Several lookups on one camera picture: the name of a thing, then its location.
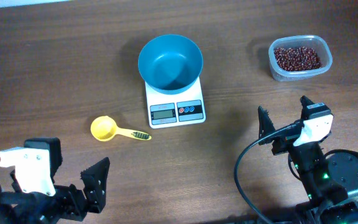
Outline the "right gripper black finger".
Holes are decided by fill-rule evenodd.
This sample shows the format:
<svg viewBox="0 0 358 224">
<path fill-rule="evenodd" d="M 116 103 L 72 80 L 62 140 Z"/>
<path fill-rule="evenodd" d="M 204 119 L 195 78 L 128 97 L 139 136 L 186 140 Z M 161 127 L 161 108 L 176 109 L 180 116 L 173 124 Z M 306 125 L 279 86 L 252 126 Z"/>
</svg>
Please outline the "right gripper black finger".
<svg viewBox="0 0 358 224">
<path fill-rule="evenodd" d="M 274 133 L 276 129 L 267 110 L 259 106 L 257 112 L 259 117 L 259 145 L 270 144 L 275 136 L 268 137 L 268 135 Z"/>
<path fill-rule="evenodd" d="M 302 105 L 301 119 L 307 120 L 312 113 L 308 106 L 313 105 L 314 103 L 305 95 L 300 98 L 300 103 Z"/>
</svg>

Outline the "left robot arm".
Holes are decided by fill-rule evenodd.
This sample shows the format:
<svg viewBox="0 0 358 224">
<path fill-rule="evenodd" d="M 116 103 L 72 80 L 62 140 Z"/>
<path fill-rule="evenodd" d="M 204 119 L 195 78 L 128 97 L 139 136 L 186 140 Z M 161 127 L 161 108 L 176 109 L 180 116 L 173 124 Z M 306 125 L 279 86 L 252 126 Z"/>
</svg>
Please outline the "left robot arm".
<svg viewBox="0 0 358 224">
<path fill-rule="evenodd" d="M 0 223 L 81 222 L 106 205 L 110 166 L 105 157 L 80 174 L 82 190 L 56 185 L 53 179 L 63 161 L 59 138 L 31 138 L 22 147 L 0 151 L 0 167 L 13 167 L 12 192 L 0 184 Z"/>
</svg>

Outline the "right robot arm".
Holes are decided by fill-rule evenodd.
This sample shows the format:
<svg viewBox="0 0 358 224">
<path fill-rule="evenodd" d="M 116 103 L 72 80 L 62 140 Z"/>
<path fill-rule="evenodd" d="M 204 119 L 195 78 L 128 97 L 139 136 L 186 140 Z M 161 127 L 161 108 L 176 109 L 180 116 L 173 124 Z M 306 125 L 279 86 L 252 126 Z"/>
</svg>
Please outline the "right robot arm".
<svg viewBox="0 0 358 224">
<path fill-rule="evenodd" d="M 331 134 L 334 115 L 324 103 L 300 98 L 300 119 L 275 129 L 269 113 L 258 108 L 260 144 L 273 155 L 288 154 L 309 201 L 296 207 L 298 223 L 358 223 L 358 152 L 320 144 Z"/>
</svg>

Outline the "yellow measuring scoop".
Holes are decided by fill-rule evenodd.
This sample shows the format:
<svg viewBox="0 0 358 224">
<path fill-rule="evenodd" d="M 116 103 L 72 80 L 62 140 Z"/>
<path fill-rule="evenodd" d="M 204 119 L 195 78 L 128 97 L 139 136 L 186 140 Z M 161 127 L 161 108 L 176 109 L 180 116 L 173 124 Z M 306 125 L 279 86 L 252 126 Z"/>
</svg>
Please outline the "yellow measuring scoop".
<svg viewBox="0 0 358 224">
<path fill-rule="evenodd" d="M 150 134 L 133 129 L 120 128 L 115 120 L 109 116 L 97 117 L 90 126 L 93 137 L 99 141 L 106 142 L 112 140 L 116 135 L 125 136 L 141 141 L 151 140 Z"/>
</svg>

